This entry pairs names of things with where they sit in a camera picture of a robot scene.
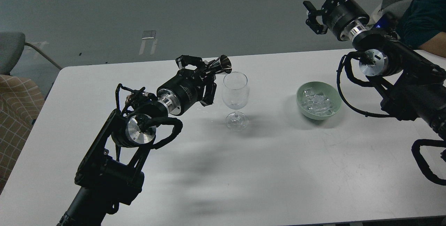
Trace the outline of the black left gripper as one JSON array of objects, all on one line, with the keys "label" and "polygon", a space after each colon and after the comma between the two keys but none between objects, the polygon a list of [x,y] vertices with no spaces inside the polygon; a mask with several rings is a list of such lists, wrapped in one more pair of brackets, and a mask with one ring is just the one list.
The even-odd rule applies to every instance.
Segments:
[{"label": "black left gripper", "polygon": [[[206,107],[212,105],[216,93],[216,76],[204,73],[206,63],[201,57],[181,55],[175,59],[177,74],[162,84],[156,92],[158,102],[164,104],[169,114],[183,115],[191,106],[199,102]],[[192,65],[196,70],[185,69]]]}]

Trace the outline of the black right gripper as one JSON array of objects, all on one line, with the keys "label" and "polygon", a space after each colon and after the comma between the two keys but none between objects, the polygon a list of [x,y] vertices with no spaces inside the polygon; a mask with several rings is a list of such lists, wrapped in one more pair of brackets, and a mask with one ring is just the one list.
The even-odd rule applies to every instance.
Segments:
[{"label": "black right gripper", "polygon": [[[310,1],[303,1],[307,10],[306,25],[315,34],[326,34],[328,29],[334,34],[338,41],[347,41],[349,38],[345,31],[351,23],[367,25],[369,15],[354,0],[326,0],[322,8],[317,10]],[[322,23],[317,17],[322,16]]]}]

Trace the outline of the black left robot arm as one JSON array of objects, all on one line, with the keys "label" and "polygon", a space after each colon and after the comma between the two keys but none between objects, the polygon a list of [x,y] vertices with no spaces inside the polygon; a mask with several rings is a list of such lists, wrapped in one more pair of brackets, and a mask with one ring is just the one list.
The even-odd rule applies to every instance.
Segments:
[{"label": "black left robot arm", "polygon": [[75,175],[80,186],[59,226],[100,226],[106,215],[131,205],[142,192],[145,161],[151,150],[172,142],[182,131],[183,115],[196,102],[212,105],[217,74],[229,74],[225,55],[212,61],[182,55],[177,74],[156,93],[118,84],[116,109],[105,121]]}]

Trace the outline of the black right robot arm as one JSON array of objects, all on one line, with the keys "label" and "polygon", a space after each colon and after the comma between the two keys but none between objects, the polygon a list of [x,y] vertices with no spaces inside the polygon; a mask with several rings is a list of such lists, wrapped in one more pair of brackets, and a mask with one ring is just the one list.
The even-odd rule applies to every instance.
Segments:
[{"label": "black right robot arm", "polygon": [[[326,0],[319,10],[309,1],[303,5],[308,11],[306,25],[315,34],[330,30],[339,41],[352,42],[355,49],[341,58],[337,69],[342,101],[366,117],[423,119],[440,140],[418,139],[411,152],[428,180],[445,185],[445,179],[432,172],[420,152],[422,146],[445,147],[445,70],[398,41],[393,28],[367,28],[370,17],[354,0]],[[352,106],[341,91],[342,72],[351,82],[376,89],[384,114]]]}]

